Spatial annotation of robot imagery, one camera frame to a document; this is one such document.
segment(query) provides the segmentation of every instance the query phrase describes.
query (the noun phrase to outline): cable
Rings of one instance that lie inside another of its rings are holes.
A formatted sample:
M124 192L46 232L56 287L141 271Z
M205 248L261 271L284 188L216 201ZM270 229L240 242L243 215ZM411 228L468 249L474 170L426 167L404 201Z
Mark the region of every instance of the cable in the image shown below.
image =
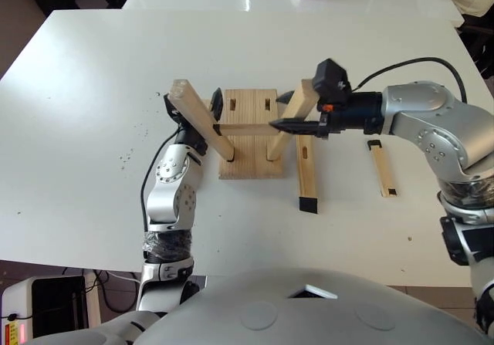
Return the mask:
M453 65L447 61L444 61L441 58L438 57L421 57L421 58L415 58L415 59L409 59L404 62L396 63L394 65L385 67L383 69L380 69L379 71L373 73L372 75L366 77L362 83L358 84L357 88L352 90L352 92L355 92L356 90L359 90L362 86L367 84L369 81L371 81L374 77L381 75L382 73L386 73L387 71L391 71L392 69L397 69L398 67L406 66L406 65L411 65L412 63L419 63L419 62L436 62L444 67L446 67L455 77L456 83L458 84L458 88L460 89L460 96L462 98L463 103L468 103L466 99L466 91L465 91L465 85L463 85L463 80L460 77L460 74L458 71L453 67Z
M103 271L100 270L100 272L98 273L96 270L93 270L93 272L95 273L96 275L96 278L94 279L93 281L93 285L90 287L90 288L84 288L84 290L81 290L81 293L79 295L77 295L76 297L72 298L70 303L67 303L66 305L63 305L63 306L58 306L56 308L51 308L51 309L45 309L45 310L40 310L39 312L36 312L36 313L33 313L31 314L30 316L19 316L17 313L11 313L7 316L2 316L2 319L7 319L9 322L12 322L14 320L29 320L31 318L33 318L34 316L38 316L40 314L46 314L46 313L50 313L50 312L55 312L57 310L61 310L61 309L64 309L66 308L67 306L71 305L71 302L73 302L74 300L77 300L79 299L80 297L82 296L85 296L87 295L88 293L90 293L95 287L98 287L99 285L97 285L96 283L98 282L98 280L100 282L102 282L103 284L108 282L108 279L109 279L109 276L107 275L107 279L103 282L100 280L100 275Z
M123 279L124 281L136 282L136 283L140 284L140 280L139 280L139 279L127 278L127 277L119 276L119 275L117 275L117 274L115 274L115 273L108 272L108 271L107 271L107 273L108 273L109 275L111 275L112 277L115 277L115 278L118 278L118 279Z
M132 303L127 307L127 308L123 308L123 309L120 309L120 308L116 308L115 306L111 305L110 302L108 301L108 297L107 297L107 289L105 288L105 285L104 283L101 283L100 286L101 286L101 293L103 294L103 301L105 302L105 305L107 306L108 309L110 309L112 312L114 313L126 313L128 312L129 310L131 310L137 303L137 297L138 297L138 294L139 294L139 285L137 284L137 277L134 273L130 273L132 275L132 278L135 279L134 281L134 285L135 285L135 291L134 291L134 299L132 300ZM101 279L100 277L98 276L96 278L98 281L101 282Z
M140 186L140 210L142 211L142 219L144 221L145 232L147 232L147 214L146 205L144 204L144 189L146 188L147 179L149 178L149 174L153 170L154 163L156 162L157 157L160 155L161 150L163 150L163 147L171 140L171 138L178 134L180 129L180 127L177 127L177 130L171 136L165 139L161 146L157 149L156 154L154 154L153 160L151 161L149 168L146 171L146 175L144 175L142 185Z

